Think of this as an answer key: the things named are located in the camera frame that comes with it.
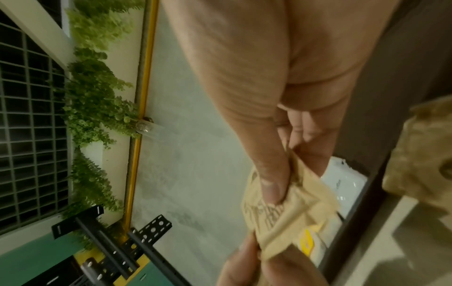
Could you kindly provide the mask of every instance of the hand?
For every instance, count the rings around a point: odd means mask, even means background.
[[[278,203],[281,140],[321,176],[358,75],[398,0],[162,0],[186,58]]]
[[[258,244],[249,235],[224,264],[217,286],[251,286],[258,267]],[[328,286],[310,259],[294,246],[263,262],[261,269],[271,286]]]

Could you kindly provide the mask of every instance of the brown paper packet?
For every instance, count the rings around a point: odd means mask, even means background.
[[[383,188],[452,212],[452,96],[411,111],[387,164]]]
[[[251,170],[242,212],[250,230],[255,231],[265,261],[284,251],[306,227],[321,224],[339,208],[334,193],[290,150],[292,176],[281,205],[265,204],[259,175]],[[268,285],[260,277],[258,286]]]

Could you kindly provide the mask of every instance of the green surface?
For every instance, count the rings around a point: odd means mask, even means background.
[[[21,286],[81,249],[72,236],[35,239],[0,256],[0,285]]]
[[[149,262],[135,278],[127,283],[127,286],[173,286],[173,284],[152,262]]]

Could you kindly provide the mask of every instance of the metal grid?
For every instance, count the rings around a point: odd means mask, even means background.
[[[68,205],[64,71],[0,11],[0,235]]]

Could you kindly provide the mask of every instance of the crumpled paper wrapper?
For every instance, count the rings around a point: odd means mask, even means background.
[[[411,109],[391,153],[383,189],[452,212],[452,96]]]
[[[264,202],[256,168],[248,178],[242,201],[246,224],[256,233],[263,261],[284,251],[303,229],[325,222],[339,208],[330,188],[293,151],[288,149],[287,153],[292,176],[283,203],[275,206]]]

